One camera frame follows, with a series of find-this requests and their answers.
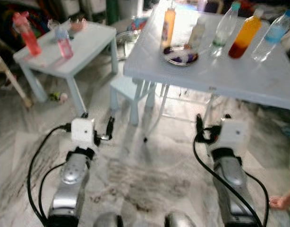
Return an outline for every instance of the small toy on floor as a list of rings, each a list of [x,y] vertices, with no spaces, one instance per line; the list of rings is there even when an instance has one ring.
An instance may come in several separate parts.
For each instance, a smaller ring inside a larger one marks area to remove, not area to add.
[[[64,104],[68,99],[68,95],[61,92],[50,93],[49,97],[51,101],[59,102],[59,104]]]

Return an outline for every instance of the table leg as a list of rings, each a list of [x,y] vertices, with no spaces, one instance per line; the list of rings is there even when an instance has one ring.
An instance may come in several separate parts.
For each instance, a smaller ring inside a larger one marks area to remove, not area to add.
[[[68,83],[68,87],[69,87],[69,90],[71,92],[71,95],[74,99],[74,103],[75,103],[75,107],[76,107],[76,111],[78,113],[78,116],[81,116],[84,113],[86,113],[86,108],[84,106],[82,97],[80,95],[77,83],[76,83],[74,78],[67,78],[66,81]]]
[[[28,83],[30,84],[34,94],[36,95],[37,99],[40,102],[45,102],[47,100],[47,95],[46,95],[42,85],[40,84],[39,80],[35,77],[33,72],[27,66],[20,64],[20,67],[21,67]]]
[[[118,51],[116,38],[111,41],[111,71],[113,74],[118,73]]]
[[[161,86],[161,93],[160,93],[160,97],[162,97],[162,96],[163,96],[164,90],[165,90],[165,84],[162,84],[162,86]]]
[[[217,97],[218,97],[218,95],[216,95],[214,93],[211,94],[210,100],[209,100],[209,102],[207,104],[207,107],[206,107],[205,115],[203,117],[203,125],[204,126],[205,126],[207,118],[208,118],[208,116],[210,114],[212,104],[213,104],[214,100],[217,99]]]
[[[166,88],[165,88],[165,93],[164,93],[164,97],[163,97],[163,100],[162,100],[162,105],[161,105],[161,108],[160,108],[160,113],[159,113],[159,116],[158,116],[158,119],[156,120],[156,122],[153,124],[153,126],[151,127],[151,129],[147,132],[145,138],[144,138],[144,143],[147,142],[147,137],[150,135],[150,133],[155,129],[155,127],[158,125],[162,115],[163,115],[163,110],[164,110],[164,107],[165,107],[165,103],[166,103],[166,99],[167,99],[167,95],[168,95],[168,90],[169,90],[169,85],[167,84],[166,85]]]

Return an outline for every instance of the human foot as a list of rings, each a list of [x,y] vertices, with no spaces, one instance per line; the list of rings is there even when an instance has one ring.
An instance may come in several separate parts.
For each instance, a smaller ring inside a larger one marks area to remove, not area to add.
[[[277,210],[287,210],[290,207],[290,195],[271,196],[269,198],[270,208]]]

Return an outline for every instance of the plastic bottle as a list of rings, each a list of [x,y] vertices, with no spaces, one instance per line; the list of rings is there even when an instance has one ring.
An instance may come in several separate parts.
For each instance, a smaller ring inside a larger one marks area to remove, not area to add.
[[[36,56],[41,53],[41,48],[37,43],[36,36],[34,35],[31,26],[27,20],[28,12],[25,11],[22,14],[14,13],[13,22],[17,31],[21,34],[22,39],[26,43],[31,55]]]
[[[199,17],[197,19],[196,25],[193,27],[188,45],[195,51],[198,51],[198,47],[201,44],[201,40],[203,37],[203,34],[205,32],[205,20],[203,17]]]
[[[56,38],[58,41],[58,45],[62,54],[62,57],[65,59],[70,59],[74,53],[71,48],[70,39],[67,30],[59,27],[56,29]]]
[[[235,29],[238,20],[239,2],[233,2],[231,8],[222,17],[216,29],[216,34],[212,42],[211,55],[218,57],[222,54],[222,49],[226,45],[227,39]]]
[[[254,49],[251,57],[256,61],[265,61],[275,46],[280,43],[281,38],[290,28],[290,10],[277,18],[270,26],[264,38]]]
[[[175,20],[175,11],[172,4],[173,1],[171,2],[171,7],[168,8],[167,11],[165,12],[165,19],[162,30],[162,42],[161,42],[162,47],[170,46],[172,40],[172,33]]]
[[[246,19],[242,29],[236,37],[231,49],[229,50],[229,56],[231,58],[240,58],[252,42],[254,36],[262,26],[260,17],[264,11],[257,9],[252,17]]]

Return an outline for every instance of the blue bottle cap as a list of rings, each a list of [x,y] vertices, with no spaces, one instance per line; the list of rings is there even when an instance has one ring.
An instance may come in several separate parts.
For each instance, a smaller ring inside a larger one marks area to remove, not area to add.
[[[64,28],[57,28],[55,31],[55,35],[57,40],[67,39],[68,38],[68,32]]]
[[[285,12],[285,15],[286,15],[287,17],[290,17],[290,9],[287,10],[287,11]]]
[[[232,3],[231,7],[234,11],[237,11],[240,8],[240,3],[238,1],[235,1]]]

